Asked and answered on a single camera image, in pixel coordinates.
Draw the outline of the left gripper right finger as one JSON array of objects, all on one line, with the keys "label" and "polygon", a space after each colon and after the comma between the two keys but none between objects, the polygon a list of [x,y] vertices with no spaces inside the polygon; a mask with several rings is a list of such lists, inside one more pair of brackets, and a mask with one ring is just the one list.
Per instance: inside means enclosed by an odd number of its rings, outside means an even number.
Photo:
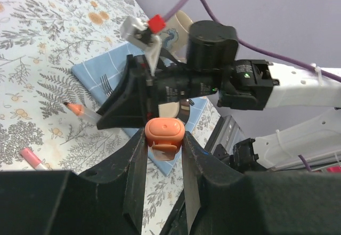
[{"label": "left gripper right finger", "polygon": [[182,165],[189,234],[340,234],[339,174],[242,174],[188,132]]}]

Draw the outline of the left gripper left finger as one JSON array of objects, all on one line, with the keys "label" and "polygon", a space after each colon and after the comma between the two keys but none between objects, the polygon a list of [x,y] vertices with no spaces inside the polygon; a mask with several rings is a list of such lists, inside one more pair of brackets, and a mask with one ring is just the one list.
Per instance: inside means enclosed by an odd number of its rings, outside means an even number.
[{"label": "left gripper left finger", "polygon": [[1,234],[140,234],[146,167],[141,129],[80,174],[1,172]]}]

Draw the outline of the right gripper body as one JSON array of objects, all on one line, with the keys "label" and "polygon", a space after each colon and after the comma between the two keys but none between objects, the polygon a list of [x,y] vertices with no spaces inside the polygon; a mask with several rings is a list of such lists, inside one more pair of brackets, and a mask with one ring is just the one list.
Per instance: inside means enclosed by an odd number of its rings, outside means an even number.
[{"label": "right gripper body", "polygon": [[162,68],[152,76],[143,55],[133,58],[134,112],[157,112],[160,104],[215,94],[221,82],[217,73],[194,71],[184,63],[158,64]]}]

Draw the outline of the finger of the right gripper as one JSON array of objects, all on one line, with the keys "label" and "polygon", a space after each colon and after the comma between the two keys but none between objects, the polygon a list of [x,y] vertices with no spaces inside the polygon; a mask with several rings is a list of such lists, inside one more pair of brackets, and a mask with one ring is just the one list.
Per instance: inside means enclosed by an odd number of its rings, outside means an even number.
[{"label": "finger of the right gripper", "polygon": [[144,55],[126,57],[123,77],[97,113],[99,130],[141,128],[147,122],[147,84],[149,68]]}]

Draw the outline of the white acrylic marker pink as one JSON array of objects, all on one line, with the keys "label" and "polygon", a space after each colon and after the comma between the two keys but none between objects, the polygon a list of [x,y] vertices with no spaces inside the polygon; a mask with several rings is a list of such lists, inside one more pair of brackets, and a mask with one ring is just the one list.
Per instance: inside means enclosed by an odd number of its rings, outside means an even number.
[{"label": "white acrylic marker pink", "polygon": [[37,171],[51,171],[52,169],[47,167],[29,148],[23,148],[20,151],[20,155],[23,159],[35,170]]}]

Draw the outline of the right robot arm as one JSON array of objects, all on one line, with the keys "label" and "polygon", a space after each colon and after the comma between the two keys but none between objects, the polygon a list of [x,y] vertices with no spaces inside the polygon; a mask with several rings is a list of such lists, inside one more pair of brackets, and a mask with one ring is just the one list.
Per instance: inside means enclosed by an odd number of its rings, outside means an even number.
[{"label": "right robot arm", "polygon": [[303,155],[316,165],[340,156],[340,78],[330,72],[289,60],[236,60],[241,41],[233,27],[216,21],[195,22],[189,29],[186,63],[161,45],[162,17],[147,23],[127,18],[122,36],[143,51],[128,55],[123,77],[101,106],[98,129],[141,128],[159,116],[158,106],[200,96],[218,95],[218,106],[263,110],[282,106],[325,106],[311,120],[234,146],[230,165],[246,170],[258,163],[281,170],[296,167]]}]

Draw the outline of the brown striped plate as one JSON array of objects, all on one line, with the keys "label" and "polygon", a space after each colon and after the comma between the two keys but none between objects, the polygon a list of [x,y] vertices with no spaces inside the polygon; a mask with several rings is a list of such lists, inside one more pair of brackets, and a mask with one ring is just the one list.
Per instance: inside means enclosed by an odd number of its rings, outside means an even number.
[{"label": "brown striped plate", "polygon": [[178,119],[188,131],[193,130],[201,112],[192,99],[160,104],[158,110],[159,117]]}]

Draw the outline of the cream mug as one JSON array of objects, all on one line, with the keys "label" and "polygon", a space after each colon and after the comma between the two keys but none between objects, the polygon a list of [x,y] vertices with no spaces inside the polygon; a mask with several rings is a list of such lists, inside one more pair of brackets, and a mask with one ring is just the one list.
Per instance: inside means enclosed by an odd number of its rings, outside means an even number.
[{"label": "cream mug", "polygon": [[159,33],[162,47],[168,50],[176,59],[184,61],[184,48],[188,43],[188,31],[193,21],[183,11],[177,11]]}]

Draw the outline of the blue checkered placemat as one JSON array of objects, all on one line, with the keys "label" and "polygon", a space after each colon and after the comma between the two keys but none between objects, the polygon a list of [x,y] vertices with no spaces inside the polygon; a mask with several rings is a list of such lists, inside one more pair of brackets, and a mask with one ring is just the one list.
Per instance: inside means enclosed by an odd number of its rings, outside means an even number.
[{"label": "blue checkered placemat", "polygon": [[[116,48],[113,48],[111,51],[74,65],[71,68],[71,72],[101,106],[108,98],[102,88],[101,77],[106,75],[111,88],[114,90],[122,77],[126,64],[126,56],[129,54],[141,55],[142,51],[130,43],[122,43]],[[193,131],[194,126],[199,121],[204,107],[206,107],[209,102],[209,100],[205,97],[194,98],[192,100],[194,105],[190,107],[189,121],[185,125],[186,130],[189,132]],[[174,160],[159,161],[155,159],[150,151],[148,153],[148,157],[165,176],[170,174],[180,156],[181,153],[179,152],[176,154]]]}]

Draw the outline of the floral tablecloth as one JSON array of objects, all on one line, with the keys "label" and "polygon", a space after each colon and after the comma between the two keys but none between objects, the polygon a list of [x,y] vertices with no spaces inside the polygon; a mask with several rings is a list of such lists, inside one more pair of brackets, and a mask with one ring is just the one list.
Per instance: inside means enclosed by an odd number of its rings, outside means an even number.
[{"label": "floral tablecloth", "polygon": [[2,171],[30,171],[20,150],[31,147],[47,168],[80,173],[128,141],[63,103],[98,108],[71,68],[118,46],[129,15],[145,19],[135,0],[1,0]]}]

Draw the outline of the black handled fork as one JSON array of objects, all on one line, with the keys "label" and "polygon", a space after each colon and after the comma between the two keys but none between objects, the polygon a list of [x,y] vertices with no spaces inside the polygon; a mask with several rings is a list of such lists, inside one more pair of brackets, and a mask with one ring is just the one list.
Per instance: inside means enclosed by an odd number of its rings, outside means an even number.
[{"label": "black handled fork", "polygon": [[113,93],[113,89],[110,86],[109,80],[107,78],[107,75],[103,75],[100,78],[100,82],[102,85],[102,89],[107,97],[109,97]]}]

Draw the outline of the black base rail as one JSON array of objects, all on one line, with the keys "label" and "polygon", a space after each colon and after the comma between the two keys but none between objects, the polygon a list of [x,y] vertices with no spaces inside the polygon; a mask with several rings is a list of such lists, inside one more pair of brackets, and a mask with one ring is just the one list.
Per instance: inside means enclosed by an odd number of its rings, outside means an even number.
[{"label": "black base rail", "polygon": [[[254,139],[245,138],[232,116],[226,116],[218,120],[205,150],[224,164],[244,173],[257,166],[258,155],[254,154],[251,147],[253,142]],[[184,191],[179,195],[160,233],[188,234]]]}]

